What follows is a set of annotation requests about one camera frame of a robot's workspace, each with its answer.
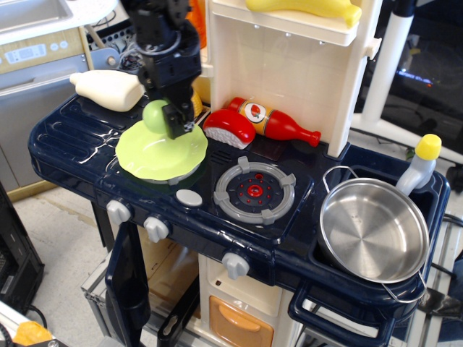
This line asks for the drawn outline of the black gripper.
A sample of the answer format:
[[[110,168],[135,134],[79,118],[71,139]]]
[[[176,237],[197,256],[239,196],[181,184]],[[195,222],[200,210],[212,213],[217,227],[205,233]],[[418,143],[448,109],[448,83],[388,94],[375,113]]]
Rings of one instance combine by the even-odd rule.
[[[190,98],[192,83],[202,72],[200,50],[138,53],[142,57],[138,78],[145,94],[150,101],[163,99],[168,103],[162,107],[168,137],[175,140],[191,132],[195,124]]]

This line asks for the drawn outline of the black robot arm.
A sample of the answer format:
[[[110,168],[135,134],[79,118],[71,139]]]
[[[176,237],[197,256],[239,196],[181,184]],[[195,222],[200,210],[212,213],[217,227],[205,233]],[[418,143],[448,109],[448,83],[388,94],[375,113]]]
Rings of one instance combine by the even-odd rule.
[[[138,79],[150,100],[162,99],[167,135],[176,139],[191,132],[194,107],[192,83],[201,75],[200,39],[186,19],[188,1],[122,1],[135,30],[142,62]]]

